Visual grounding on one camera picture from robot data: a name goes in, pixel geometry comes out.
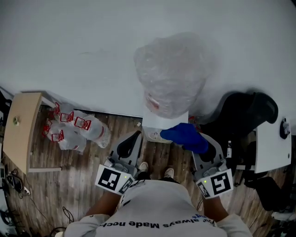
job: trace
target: white box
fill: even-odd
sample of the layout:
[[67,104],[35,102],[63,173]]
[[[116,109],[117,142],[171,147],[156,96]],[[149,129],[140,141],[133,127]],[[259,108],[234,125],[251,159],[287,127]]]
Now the white box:
[[172,141],[161,138],[160,132],[172,128],[179,123],[188,123],[188,112],[178,118],[169,119],[159,117],[144,106],[142,128],[147,140],[150,142],[171,143]]
[[95,185],[110,192],[123,195],[133,181],[135,181],[134,177],[128,173],[100,165]]
[[233,179],[231,169],[217,172],[214,175],[204,177],[195,183],[204,198],[210,199],[221,196],[233,190]]

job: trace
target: person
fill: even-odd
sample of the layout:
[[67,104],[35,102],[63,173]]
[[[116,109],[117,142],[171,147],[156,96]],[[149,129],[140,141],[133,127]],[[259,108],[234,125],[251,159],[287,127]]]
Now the person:
[[204,215],[198,213],[187,189],[173,179],[172,168],[159,181],[150,180],[146,162],[139,169],[137,181],[122,197],[104,192],[84,218],[67,227],[65,237],[252,236],[240,217],[226,212],[219,197],[203,199]]

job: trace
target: clutter on floor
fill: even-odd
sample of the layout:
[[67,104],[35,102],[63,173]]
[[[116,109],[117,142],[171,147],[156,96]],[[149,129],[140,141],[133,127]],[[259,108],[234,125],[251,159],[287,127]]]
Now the clutter on floor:
[[42,135],[57,142],[61,150],[83,152],[86,140],[95,142],[101,148],[109,144],[110,131],[107,125],[93,115],[75,110],[69,104],[57,102],[50,115]]

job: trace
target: cardboard box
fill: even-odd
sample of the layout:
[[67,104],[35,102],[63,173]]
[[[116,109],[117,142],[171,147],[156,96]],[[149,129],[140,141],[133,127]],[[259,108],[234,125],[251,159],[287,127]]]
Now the cardboard box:
[[159,117],[144,106],[142,128],[147,140],[150,142],[171,143],[172,141],[161,138],[160,132],[172,128],[179,123],[188,123],[188,112],[178,118],[169,119]]

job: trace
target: blue glove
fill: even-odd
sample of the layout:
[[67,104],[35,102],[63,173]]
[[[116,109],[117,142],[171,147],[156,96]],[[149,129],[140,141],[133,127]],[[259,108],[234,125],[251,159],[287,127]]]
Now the blue glove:
[[204,154],[208,151],[208,141],[196,131],[193,124],[180,123],[173,128],[162,130],[160,136],[183,145],[185,150],[191,150],[194,153]]

